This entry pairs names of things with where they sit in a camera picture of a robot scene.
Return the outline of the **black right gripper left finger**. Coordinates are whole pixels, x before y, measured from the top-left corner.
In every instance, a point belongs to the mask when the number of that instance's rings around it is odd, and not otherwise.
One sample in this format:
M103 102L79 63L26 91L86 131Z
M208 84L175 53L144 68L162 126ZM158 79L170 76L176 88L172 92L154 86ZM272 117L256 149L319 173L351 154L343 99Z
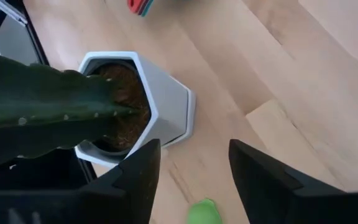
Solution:
M152 139L80 188L0 190L0 224L148 224L159 172Z

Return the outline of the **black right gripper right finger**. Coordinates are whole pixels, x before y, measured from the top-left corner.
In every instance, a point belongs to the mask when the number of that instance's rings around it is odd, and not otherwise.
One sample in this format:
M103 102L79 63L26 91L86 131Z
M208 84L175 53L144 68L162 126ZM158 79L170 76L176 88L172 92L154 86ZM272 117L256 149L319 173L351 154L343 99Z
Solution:
M345 192L238 140L232 178L250 224L358 224L358 192Z

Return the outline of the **red measuring cup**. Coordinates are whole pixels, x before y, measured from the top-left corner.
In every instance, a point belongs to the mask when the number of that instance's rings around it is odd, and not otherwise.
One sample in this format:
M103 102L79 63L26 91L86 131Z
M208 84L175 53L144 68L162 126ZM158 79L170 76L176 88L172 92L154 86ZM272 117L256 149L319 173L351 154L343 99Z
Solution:
M127 0L127 5L131 12L141 15L150 0Z

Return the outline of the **green measuring cup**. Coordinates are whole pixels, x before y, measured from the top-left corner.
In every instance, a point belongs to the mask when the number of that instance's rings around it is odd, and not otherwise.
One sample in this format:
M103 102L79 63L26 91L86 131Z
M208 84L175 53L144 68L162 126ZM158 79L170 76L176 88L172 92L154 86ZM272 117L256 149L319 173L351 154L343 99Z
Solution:
M215 202L204 198L188 210L186 224L223 224Z

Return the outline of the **white hexagonal planter pot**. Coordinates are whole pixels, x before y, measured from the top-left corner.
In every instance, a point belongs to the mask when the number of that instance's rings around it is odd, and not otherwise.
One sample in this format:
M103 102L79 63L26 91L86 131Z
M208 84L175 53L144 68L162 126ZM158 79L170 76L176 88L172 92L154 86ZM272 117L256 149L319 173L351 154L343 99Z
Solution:
M137 71L150 106L150 121L125 157L129 157L152 139L159 139L161 147L168 147L192 135L195 93L137 52L88 52L78 71L89 75L98 67L114 62L121 62Z

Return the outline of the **brown potting soil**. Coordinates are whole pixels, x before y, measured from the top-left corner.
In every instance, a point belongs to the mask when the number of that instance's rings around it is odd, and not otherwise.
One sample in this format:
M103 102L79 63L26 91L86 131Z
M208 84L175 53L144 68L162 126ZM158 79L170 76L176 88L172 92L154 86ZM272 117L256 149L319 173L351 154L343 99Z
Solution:
M134 110L131 114L114 118L109 133L93 142L102 152L123 156L132 149L150 121L150 106L141 79L132 66L119 63L103 65L92 74L110 78L116 83L113 101Z

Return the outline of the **green cactus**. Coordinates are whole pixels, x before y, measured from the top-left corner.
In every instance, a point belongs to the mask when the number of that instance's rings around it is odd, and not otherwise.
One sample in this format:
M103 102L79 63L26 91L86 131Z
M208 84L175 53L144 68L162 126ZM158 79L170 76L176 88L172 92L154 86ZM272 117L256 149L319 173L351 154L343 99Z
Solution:
M113 101L116 88L100 75L0 55L0 166L107 135L114 118L134 112Z

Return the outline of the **black aluminium table frame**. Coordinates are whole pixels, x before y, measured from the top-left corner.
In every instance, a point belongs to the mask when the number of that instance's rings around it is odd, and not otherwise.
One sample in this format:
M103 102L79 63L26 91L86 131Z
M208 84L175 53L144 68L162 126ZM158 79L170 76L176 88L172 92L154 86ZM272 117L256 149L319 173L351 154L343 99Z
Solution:
M0 55L24 64L49 63L24 0L3 0L19 16L0 9ZM96 179L90 162L74 150L55 150L35 159L14 160L0 166L0 190L75 189Z

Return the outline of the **silver rail bracket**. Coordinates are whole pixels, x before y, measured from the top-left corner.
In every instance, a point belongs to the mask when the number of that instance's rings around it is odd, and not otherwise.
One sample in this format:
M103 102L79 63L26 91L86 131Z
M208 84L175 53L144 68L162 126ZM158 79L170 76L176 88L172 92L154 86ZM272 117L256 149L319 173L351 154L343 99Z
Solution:
M24 8L20 0L0 0L0 10L22 26L28 24Z

